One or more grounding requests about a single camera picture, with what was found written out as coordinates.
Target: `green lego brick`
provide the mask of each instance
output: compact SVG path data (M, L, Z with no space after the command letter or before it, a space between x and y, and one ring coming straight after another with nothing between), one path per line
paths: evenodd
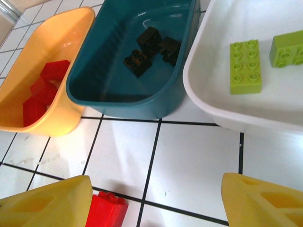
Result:
M260 93L262 90L258 40L230 44L231 94Z
M275 68L303 64L303 31L274 36L269 57Z

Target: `plastic bin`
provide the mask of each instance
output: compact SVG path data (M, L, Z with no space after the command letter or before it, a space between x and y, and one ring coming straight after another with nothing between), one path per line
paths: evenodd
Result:
M172 112L185 90L182 69L196 36L199 0L106 0L67 80L69 98L116 117L158 119ZM140 49L136 38L149 26L162 39L182 42L175 67L157 54L137 78L123 60Z
M184 66L189 97L223 127L303 134L303 65L272 68L273 37L302 30L301 0L212 0ZM259 40L262 91L230 94L229 45Z
M94 18L94 10L83 7L53 16L37 28L0 87L0 130L61 136L76 127L83 107L67 97L66 78ZM47 62L60 60L71 64L54 101L42 118L23 127L22 104L31 97L30 86Z

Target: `lego brick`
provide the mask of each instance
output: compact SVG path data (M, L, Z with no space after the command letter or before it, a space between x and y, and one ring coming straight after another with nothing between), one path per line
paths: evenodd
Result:
M154 27L148 27L137 39L142 52L148 56L152 57L156 55L159 51L159 43L161 42L161 36L159 31Z
M40 77L31 87L33 97L44 105L50 105L57 94L56 86Z
M93 195L86 227L121 227L128 204L113 193Z
M222 201L235 227L302 227L303 192L241 174L225 173Z
M269 57L274 68L303 64L303 30L274 36Z
M63 80L69 65L68 60L49 62L45 64L40 76L46 80Z
M258 40L230 44L231 94L260 93L261 63Z
M0 226L83 227L91 197L89 176L76 176L0 199Z
M23 127L38 121L46 113L46 105L30 97L23 103Z
M175 66L178 59L180 47L181 42L168 36L165 37L159 44L159 52L163 56L163 61L169 62L171 66Z
M152 66L151 60L139 50L132 51L132 54L126 57L123 63L136 75L136 77L140 77L150 66Z

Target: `red duplo brick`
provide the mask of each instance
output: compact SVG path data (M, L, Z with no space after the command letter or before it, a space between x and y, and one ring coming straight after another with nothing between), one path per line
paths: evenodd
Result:
M23 103L23 126L27 127L39 120L46 112L46 105L30 97Z
M49 62L45 64L40 76L47 80L63 80L69 65L68 60Z
M33 97L44 105L50 105L57 94L56 86L40 77L31 87Z
M121 227L128 204L113 193L93 195L86 227Z

